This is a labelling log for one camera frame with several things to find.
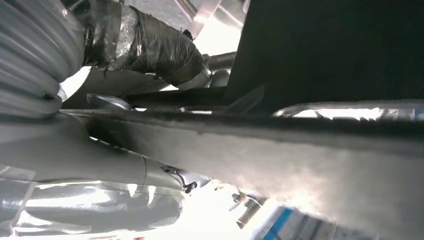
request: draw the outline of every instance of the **metal beam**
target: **metal beam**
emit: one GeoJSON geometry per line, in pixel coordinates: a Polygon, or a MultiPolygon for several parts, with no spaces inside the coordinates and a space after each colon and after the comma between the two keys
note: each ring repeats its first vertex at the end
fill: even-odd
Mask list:
{"type": "Polygon", "coordinates": [[[67,111],[96,138],[389,239],[424,237],[424,125],[67,111]]]}

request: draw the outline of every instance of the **dark panel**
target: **dark panel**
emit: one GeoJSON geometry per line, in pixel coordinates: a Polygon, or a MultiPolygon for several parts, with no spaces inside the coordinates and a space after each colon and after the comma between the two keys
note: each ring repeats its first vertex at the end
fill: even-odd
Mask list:
{"type": "Polygon", "coordinates": [[[424,237],[424,125],[67,111],[92,136],[385,239],[424,237]]]}
{"type": "Polygon", "coordinates": [[[252,0],[229,103],[265,84],[263,108],[424,94],[421,0],[252,0]]]}

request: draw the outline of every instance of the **shiny metal surface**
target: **shiny metal surface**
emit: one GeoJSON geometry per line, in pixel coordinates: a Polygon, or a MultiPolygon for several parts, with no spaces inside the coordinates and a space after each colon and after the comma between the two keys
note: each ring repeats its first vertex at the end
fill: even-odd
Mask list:
{"type": "Polygon", "coordinates": [[[131,110],[131,106],[126,101],[116,96],[104,96],[89,93],[87,94],[87,102],[94,109],[131,110]]]}
{"type": "Polygon", "coordinates": [[[197,11],[193,18],[193,25],[190,27],[190,32],[193,38],[197,38],[202,31],[204,25],[209,21],[209,18],[215,13],[222,0],[207,0],[197,11]]]}
{"type": "Polygon", "coordinates": [[[178,5],[181,11],[185,14],[187,19],[190,22],[192,22],[193,18],[198,13],[198,10],[193,5],[193,3],[190,0],[175,0],[175,3],[178,5]]]}
{"type": "Polygon", "coordinates": [[[237,51],[246,13],[239,0],[207,0],[194,17],[190,32],[202,54],[237,51]]]}

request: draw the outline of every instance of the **metal pipe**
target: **metal pipe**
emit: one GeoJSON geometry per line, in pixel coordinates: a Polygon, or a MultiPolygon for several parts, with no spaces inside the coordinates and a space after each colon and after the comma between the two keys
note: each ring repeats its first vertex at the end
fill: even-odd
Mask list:
{"type": "Polygon", "coordinates": [[[207,60],[207,65],[211,71],[220,69],[231,69],[234,59],[236,58],[236,51],[227,52],[224,54],[210,56],[207,60]]]}
{"type": "Polygon", "coordinates": [[[190,2],[189,0],[174,0],[174,1],[178,5],[179,9],[181,9],[184,15],[188,18],[188,20],[190,20],[190,22],[193,22],[193,19],[198,13],[198,10],[193,5],[193,3],[190,2]]]}

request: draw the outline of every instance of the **black tape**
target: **black tape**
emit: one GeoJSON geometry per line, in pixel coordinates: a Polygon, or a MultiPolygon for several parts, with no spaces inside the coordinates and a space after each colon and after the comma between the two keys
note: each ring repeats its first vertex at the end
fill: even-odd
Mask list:
{"type": "Polygon", "coordinates": [[[116,58],[121,4],[111,0],[62,0],[85,25],[84,65],[104,68],[116,58]]]}

